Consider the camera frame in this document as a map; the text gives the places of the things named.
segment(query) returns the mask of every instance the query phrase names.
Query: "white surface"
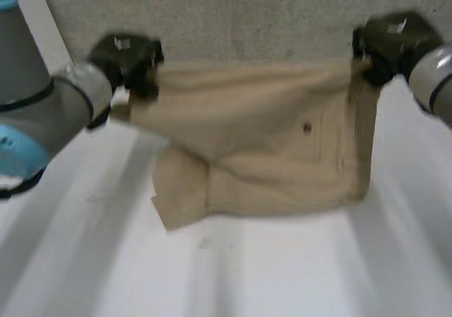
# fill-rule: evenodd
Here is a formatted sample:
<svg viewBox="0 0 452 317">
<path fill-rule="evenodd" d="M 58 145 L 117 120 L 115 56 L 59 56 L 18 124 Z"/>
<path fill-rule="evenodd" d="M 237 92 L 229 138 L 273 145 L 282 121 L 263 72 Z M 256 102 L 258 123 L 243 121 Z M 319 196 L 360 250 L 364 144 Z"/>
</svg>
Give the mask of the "white surface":
<svg viewBox="0 0 452 317">
<path fill-rule="evenodd" d="M 450 316 L 451 132 L 396 81 L 375 135 L 356 207 L 166 233 L 150 204 L 156 138 L 82 133 L 0 206 L 0 315 Z"/>
</svg>

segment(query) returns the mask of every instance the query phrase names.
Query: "folded cloth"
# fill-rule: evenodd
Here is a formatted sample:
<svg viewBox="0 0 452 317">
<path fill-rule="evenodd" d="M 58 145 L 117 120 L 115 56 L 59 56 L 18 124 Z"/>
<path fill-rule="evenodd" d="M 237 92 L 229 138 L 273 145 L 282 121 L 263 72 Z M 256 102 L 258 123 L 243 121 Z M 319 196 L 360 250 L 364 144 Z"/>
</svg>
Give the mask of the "folded cloth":
<svg viewBox="0 0 452 317">
<path fill-rule="evenodd" d="M 157 102 L 131 97 L 113 116 L 171 141 L 153 199 L 167 229 L 214 213 L 332 208 L 369 188 L 380 88 L 366 68 L 163 68 Z"/>
</svg>

